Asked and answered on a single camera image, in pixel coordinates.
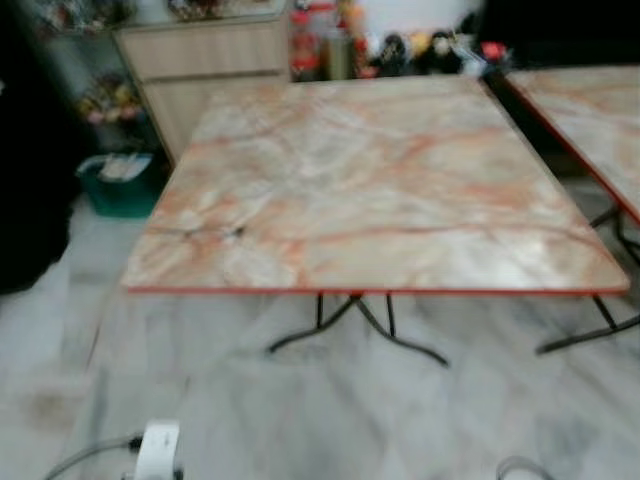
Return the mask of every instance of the electrical cord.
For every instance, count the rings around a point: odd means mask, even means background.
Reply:
[[[87,458],[96,455],[98,453],[106,452],[109,450],[119,450],[121,448],[127,448],[131,453],[138,453],[140,446],[142,445],[142,433],[137,433],[129,437],[116,438],[114,440],[107,440],[100,442],[89,448],[85,448],[80,452],[67,458],[65,461],[56,465],[45,477],[44,480],[53,480],[60,476],[60,474],[66,472],[74,465],[86,460]]]
[[[540,477],[541,480],[555,480],[539,465],[524,457],[509,457],[498,465],[496,472],[496,480],[506,480],[507,474],[520,470],[533,473]]]

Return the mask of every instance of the cabinet drawer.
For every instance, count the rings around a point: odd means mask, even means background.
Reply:
[[[165,146],[177,163],[212,93],[220,88],[285,83],[286,80],[287,77],[281,75],[161,82],[145,85],[144,94]]]
[[[140,80],[279,72],[287,44],[280,21],[123,32],[121,45]]]

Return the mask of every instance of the table leg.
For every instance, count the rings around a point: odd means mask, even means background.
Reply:
[[[640,255],[638,255],[635,249],[640,249],[640,244],[629,240],[624,236],[624,229],[622,225],[622,213],[618,211],[618,214],[613,218],[613,233],[620,242],[620,244],[627,251],[629,256],[633,258],[633,261],[640,266]]]
[[[302,340],[303,338],[312,337],[313,335],[317,335],[328,330],[334,324],[338,323],[338,320],[340,320],[344,316],[344,314],[347,313],[347,310],[349,310],[358,300],[360,300],[360,297],[362,297],[362,295],[350,296],[349,299],[345,303],[343,303],[342,306],[338,308],[338,310],[336,310],[333,315],[331,315],[324,323],[322,322],[321,317],[318,317],[316,319],[315,328],[288,335],[283,339],[275,342],[267,350],[269,351],[269,353],[274,353],[288,343],[295,342],[296,340]],[[318,295],[317,313],[322,313],[322,294]]]
[[[595,340],[598,338],[609,337],[611,335],[615,335],[620,332],[624,332],[630,328],[640,325],[640,315],[633,317],[630,320],[622,323],[616,323],[609,312],[609,309],[604,304],[600,297],[593,297],[593,301],[596,303],[598,310],[604,317],[605,321],[609,325],[608,328],[601,328],[599,330],[593,330],[591,332],[583,333],[581,335],[575,335],[571,337],[564,338],[562,340],[557,340],[555,342],[550,342],[536,348],[537,355],[544,355],[546,353],[555,352],[557,350],[561,350],[563,348],[570,347],[572,345],[577,345],[579,343],[589,342],[591,340]]]
[[[271,345],[267,351],[269,353],[274,353],[277,350],[281,349],[285,345],[295,342],[297,340],[302,340],[304,338],[311,337],[313,335],[320,334],[326,330],[328,330],[331,326],[335,325],[338,320],[340,320],[344,314],[351,307],[356,305],[364,318],[369,322],[369,324],[374,328],[376,332],[382,335],[387,340],[395,343],[396,345],[400,345],[401,347],[409,348],[411,350],[415,350],[417,352],[428,355],[429,357],[435,359],[440,365],[443,367],[448,367],[449,362],[442,355],[437,353],[434,350],[431,350],[426,347],[422,347],[416,343],[409,342],[407,340],[402,340],[396,337],[396,326],[395,326],[395,318],[393,313],[393,303],[391,301],[391,295],[387,295],[387,314],[389,315],[389,332],[385,331],[384,327],[380,325],[375,315],[371,312],[366,303],[362,300],[362,295],[351,295],[349,299],[335,311],[326,321],[322,321],[322,302],[323,296],[322,294],[318,295],[317,304],[316,304],[316,326],[311,330],[305,330],[299,333],[294,333],[292,335],[288,335],[281,340],[278,340],[273,345]]]
[[[593,219],[590,223],[592,228],[598,228],[605,223],[608,223],[610,220],[613,220],[613,234],[615,235],[620,245],[622,245],[629,254],[629,256],[640,265],[640,255],[636,252],[636,250],[640,250],[640,243],[634,242],[633,240],[629,240],[624,236],[624,229],[622,225],[622,215],[623,212],[619,206],[613,206],[606,212],[601,215],[598,215],[595,219]]]
[[[422,347],[417,343],[413,343],[407,340],[402,340],[400,338],[397,338],[395,335],[395,327],[392,334],[387,333],[382,327],[382,325],[380,325],[380,323],[378,322],[376,317],[373,315],[373,313],[371,313],[371,310],[369,310],[369,307],[367,307],[367,304],[364,303],[362,300],[358,300],[357,305],[358,305],[358,308],[360,309],[360,312],[362,312],[362,315],[364,315],[364,318],[367,319],[367,321],[374,328],[374,330],[378,332],[380,335],[382,335],[384,338],[389,340],[390,342],[395,343],[396,345],[400,345],[401,347],[405,347],[410,350],[415,350],[416,352],[423,353],[433,358],[434,360],[436,360],[443,367],[449,366],[449,361],[446,358],[444,358],[442,355],[440,355],[438,352],[431,350],[430,348]],[[387,306],[389,305],[391,305],[390,299],[388,299],[388,303],[387,303]]]

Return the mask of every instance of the marble tabletop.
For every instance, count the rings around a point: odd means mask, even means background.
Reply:
[[[640,67],[516,72],[507,78],[640,223]]]
[[[475,80],[217,92],[131,292],[614,293],[628,280]]]

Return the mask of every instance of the green basket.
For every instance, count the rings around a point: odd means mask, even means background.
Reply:
[[[115,159],[143,162],[146,165],[131,178],[105,178],[107,162]],[[86,159],[76,175],[98,215],[118,218],[144,218],[151,214],[162,189],[166,175],[160,162],[152,155],[99,155]]]

